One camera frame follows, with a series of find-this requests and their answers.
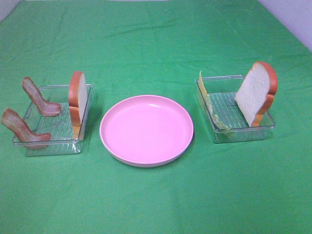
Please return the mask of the pink round plate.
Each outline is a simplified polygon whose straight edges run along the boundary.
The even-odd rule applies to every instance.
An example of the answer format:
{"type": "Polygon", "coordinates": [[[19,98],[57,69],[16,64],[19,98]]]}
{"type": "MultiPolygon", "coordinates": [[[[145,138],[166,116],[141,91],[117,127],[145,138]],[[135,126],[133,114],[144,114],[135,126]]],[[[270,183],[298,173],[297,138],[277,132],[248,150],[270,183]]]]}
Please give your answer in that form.
{"type": "Polygon", "coordinates": [[[180,157],[192,141],[194,125],[189,113],[174,100],[140,95],[111,107],[101,120],[99,134],[117,160],[151,168],[180,157]]]}

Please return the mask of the green lettuce leaf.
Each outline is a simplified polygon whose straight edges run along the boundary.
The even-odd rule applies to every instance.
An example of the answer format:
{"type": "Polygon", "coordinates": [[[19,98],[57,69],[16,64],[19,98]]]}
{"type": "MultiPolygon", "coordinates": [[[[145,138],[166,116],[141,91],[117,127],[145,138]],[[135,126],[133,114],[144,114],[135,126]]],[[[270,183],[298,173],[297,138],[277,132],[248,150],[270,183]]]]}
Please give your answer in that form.
{"type": "Polygon", "coordinates": [[[244,126],[244,118],[233,92],[207,94],[206,106],[213,126],[218,130],[229,131],[244,126]]]}

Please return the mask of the yellow cheese slice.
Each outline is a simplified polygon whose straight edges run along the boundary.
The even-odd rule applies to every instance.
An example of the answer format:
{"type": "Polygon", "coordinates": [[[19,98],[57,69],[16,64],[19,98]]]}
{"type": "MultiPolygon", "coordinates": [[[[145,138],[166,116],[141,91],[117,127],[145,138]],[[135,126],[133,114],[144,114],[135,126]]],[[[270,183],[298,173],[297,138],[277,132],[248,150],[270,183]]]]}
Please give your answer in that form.
{"type": "Polygon", "coordinates": [[[198,86],[205,102],[207,101],[207,91],[203,83],[201,71],[199,71],[198,86]]]}

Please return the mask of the green tablecloth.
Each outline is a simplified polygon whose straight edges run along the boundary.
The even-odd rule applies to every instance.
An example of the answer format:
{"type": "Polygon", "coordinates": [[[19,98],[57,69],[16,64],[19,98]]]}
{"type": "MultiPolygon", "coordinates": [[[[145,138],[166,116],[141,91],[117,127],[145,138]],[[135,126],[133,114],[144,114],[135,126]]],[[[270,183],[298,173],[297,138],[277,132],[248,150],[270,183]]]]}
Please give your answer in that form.
{"type": "Polygon", "coordinates": [[[26,157],[0,128],[3,234],[309,234],[312,231],[312,55],[255,0],[24,1],[0,25],[0,107],[23,115],[20,82],[93,85],[82,153],[26,157]],[[278,76],[266,140],[215,144],[195,80],[278,76]],[[194,137],[174,162],[115,160],[99,125],[136,95],[174,99],[194,137]]]}

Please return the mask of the bacon strip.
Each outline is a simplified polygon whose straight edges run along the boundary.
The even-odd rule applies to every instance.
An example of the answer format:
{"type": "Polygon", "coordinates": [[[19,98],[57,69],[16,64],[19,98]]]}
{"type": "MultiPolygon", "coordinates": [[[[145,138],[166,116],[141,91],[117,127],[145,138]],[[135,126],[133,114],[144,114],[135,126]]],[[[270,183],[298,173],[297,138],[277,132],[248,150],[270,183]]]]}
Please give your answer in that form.
{"type": "Polygon", "coordinates": [[[61,105],[59,103],[46,101],[30,77],[24,77],[21,85],[42,116],[54,117],[60,113],[61,105]]]}
{"type": "Polygon", "coordinates": [[[36,134],[31,131],[24,119],[10,108],[4,110],[0,122],[11,130],[21,142],[42,142],[49,141],[51,138],[50,133],[36,134]]]}

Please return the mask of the bread slice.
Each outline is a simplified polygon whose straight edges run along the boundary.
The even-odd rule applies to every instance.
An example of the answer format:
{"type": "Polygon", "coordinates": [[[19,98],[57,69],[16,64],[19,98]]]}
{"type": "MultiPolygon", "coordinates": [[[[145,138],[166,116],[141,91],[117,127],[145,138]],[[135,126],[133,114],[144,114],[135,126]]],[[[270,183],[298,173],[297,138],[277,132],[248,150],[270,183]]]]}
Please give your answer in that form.
{"type": "Polygon", "coordinates": [[[74,139],[78,138],[82,126],[87,97],[85,75],[81,71],[74,71],[71,76],[68,93],[69,112],[74,139]]]}
{"type": "Polygon", "coordinates": [[[255,62],[234,97],[250,127],[260,125],[274,101],[277,89],[275,70],[266,62],[255,62]]]}

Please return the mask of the left clear plastic tray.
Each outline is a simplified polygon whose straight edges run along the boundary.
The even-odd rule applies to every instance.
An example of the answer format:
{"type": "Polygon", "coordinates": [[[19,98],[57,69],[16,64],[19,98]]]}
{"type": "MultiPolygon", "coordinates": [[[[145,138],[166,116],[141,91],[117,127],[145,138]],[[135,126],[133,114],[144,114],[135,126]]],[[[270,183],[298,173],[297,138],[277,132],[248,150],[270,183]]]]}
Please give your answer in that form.
{"type": "Polygon", "coordinates": [[[50,133],[49,141],[42,142],[21,142],[14,136],[13,145],[17,146],[25,156],[52,156],[79,154],[84,149],[84,133],[89,110],[91,107],[93,86],[86,85],[87,103],[83,114],[82,125],[77,138],[73,135],[69,104],[68,85],[48,85],[39,88],[42,96],[50,102],[57,102],[61,105],[61,112],[55,117],[42,116],[34,103],[30,103],[24,121],[35,134],[50,133]]]}

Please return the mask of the right clear plastic tray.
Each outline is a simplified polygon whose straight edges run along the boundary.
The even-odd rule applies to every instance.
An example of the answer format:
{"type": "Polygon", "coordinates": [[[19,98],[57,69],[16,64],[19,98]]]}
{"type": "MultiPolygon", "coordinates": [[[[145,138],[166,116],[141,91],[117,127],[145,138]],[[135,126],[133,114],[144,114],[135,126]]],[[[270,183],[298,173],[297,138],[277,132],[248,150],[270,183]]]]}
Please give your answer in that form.
{"type": "Polygon", "coordinates": [[[197,98],[214,143],[264,140],[272,137],[275,122],[265,113],[258,127],[249,127],[234,97],[243,75],[199,77],[197,98]]]}

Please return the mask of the clear plastic tray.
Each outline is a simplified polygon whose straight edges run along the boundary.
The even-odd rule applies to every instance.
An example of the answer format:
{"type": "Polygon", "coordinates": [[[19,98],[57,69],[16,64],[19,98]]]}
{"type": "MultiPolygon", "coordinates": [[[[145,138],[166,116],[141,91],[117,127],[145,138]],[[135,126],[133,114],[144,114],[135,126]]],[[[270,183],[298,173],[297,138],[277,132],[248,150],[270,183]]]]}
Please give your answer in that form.
{"type": "Polygon", "coordinates": [[[243,75],[199,77],[197,98],[214,143],[264,140],[272,137],[275,122],[265,113],[258,127],[249,127],[234,97],[243,75]]]}
{"type": "Polygon", "coordinates": [[[42,142],[21,142],[14,136],[13,145],[17,146],[25,156],[52,156],[79,154],[84,149],[84,133],[89,110],[91,107],[93,86],[86,85],[87,103],[83,114],[82,125],[77,138],[73,135],[69,104],[68,85],[48,85],[39,88],[42,96],[50,102],[57,102],[61,105],[61,112],[55,117],[42,116],[34,103],[30,103],[24,121],[35,134],[50,133],[49,141],[42,142]]]}

